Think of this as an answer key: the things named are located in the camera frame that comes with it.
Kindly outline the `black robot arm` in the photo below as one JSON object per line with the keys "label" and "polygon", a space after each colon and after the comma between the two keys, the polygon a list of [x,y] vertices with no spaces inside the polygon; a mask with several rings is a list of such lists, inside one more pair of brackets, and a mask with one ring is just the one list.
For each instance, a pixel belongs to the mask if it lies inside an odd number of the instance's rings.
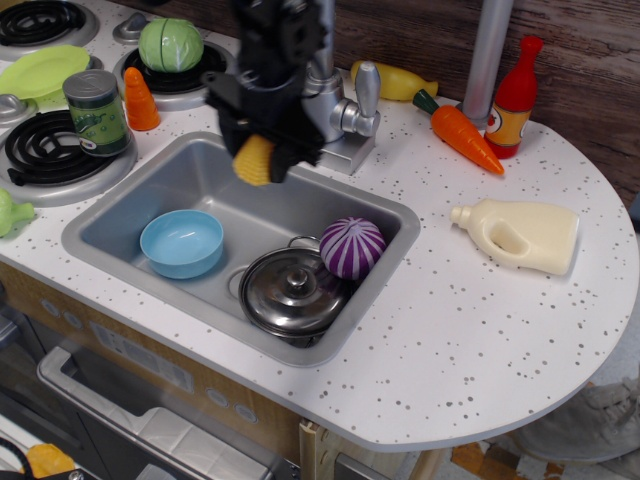
{"label": "black robot arm", "polygon": [[207,72],[235,174],[252,186],[281,183],[300,162],[316,165],[325,138],[304,109],[306,72],[326,30],[314,1],[234,1],[241,46],[232,73]]}

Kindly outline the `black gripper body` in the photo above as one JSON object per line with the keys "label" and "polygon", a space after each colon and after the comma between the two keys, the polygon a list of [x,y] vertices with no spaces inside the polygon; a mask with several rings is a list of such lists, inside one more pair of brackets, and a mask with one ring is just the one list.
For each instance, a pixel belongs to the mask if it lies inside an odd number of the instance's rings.
{"label": "black gripper body", "polygon": [[234,73],[207,72],[201,82],[207,87],[206,103],[219,110],[243,113],[256,123],[256,132],[274,145],[293,144],[306,150],[303,161],[318,164],[325,138],[306,113],[303,100],[307,65],[296,65],[274,85],[266,75],[275,73],[270,63],[264,70]]}

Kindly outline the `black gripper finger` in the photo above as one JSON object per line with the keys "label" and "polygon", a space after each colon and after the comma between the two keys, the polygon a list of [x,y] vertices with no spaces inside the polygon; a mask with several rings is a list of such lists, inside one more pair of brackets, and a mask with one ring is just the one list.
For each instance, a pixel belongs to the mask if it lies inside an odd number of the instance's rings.
{"label": "black gripper finger", "polygon": [[256,132],[256,123],[234,110],[219,110],[218,121],[226,149],[235,157],[249,137]]}
{"label": "black gripper finger", "polygon": [[289,169],[306,157],[306,150],[288,143],[276,144],[270,154],[269,175],[271,183],[283,183]]}

